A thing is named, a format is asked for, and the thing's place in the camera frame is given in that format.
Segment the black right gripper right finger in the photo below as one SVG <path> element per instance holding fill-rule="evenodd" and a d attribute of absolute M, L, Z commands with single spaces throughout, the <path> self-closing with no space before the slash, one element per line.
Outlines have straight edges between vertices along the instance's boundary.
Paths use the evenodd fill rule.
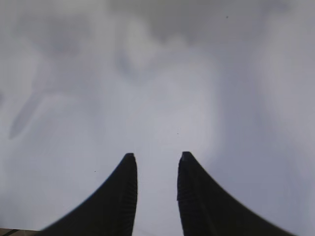
<path fill-rule="evenodd" d="M 189 151 L 179 161 L 177 201 L 186 236 L 289 236 L 226 192 Z"/>

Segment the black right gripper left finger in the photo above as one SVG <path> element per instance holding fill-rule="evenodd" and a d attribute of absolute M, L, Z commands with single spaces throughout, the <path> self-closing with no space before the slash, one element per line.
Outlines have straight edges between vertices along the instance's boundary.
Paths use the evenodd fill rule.
<path fill-rule="evenodd" d="M 127 153 L 108 179 L 39 236 L 130 236 L 137 206 L 137 164 Z"/>

